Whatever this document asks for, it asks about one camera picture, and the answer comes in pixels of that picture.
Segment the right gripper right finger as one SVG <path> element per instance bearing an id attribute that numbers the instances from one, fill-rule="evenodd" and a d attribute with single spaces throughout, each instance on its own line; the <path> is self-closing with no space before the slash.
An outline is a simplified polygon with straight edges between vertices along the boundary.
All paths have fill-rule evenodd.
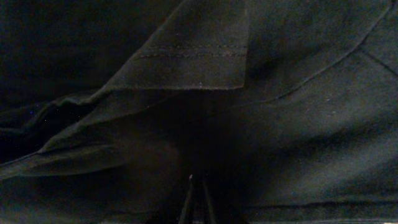
<path id="1" fill-rule="evenodd" d="M 201 184 L 202 184 L 202 188 L 203 188 L 203 194 L 205 197 L 206 223 L 207 224 L 217 224 L 218 219 L 217 219 L 217 216 L 215 213 L 215 208 L 214 208 L 211 194 L 210 194 L 210 191 L 208 188 L 208 184 L 207 184 L 206 180 L 203 180 L 201 182 Z"/>

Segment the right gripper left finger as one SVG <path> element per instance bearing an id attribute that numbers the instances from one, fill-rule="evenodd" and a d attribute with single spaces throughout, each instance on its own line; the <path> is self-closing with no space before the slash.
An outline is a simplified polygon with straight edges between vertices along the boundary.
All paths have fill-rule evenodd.
<path id="1" fill-rule="evenodd" d="M 185 197 L 185 201 L 183 203 L 182 210 L 180 212 L 180 216 L 178 218 L 178 224 L 191 224 L 192 223 L 192 214 L 193 214 L 193 206 L 194 206 L 194 183 L 193 183 L 193 175 L 189 176 L 189 189 L 187 195 Z"/>

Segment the black t-shirt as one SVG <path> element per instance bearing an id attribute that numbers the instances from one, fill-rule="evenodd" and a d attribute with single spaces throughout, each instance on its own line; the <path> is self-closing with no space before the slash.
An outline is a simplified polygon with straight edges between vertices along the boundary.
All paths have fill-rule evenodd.
<path id="1" fill-rule="evenodd" d="M 1 222 L 397 222 L 396 1 L 2 1 Z"/>

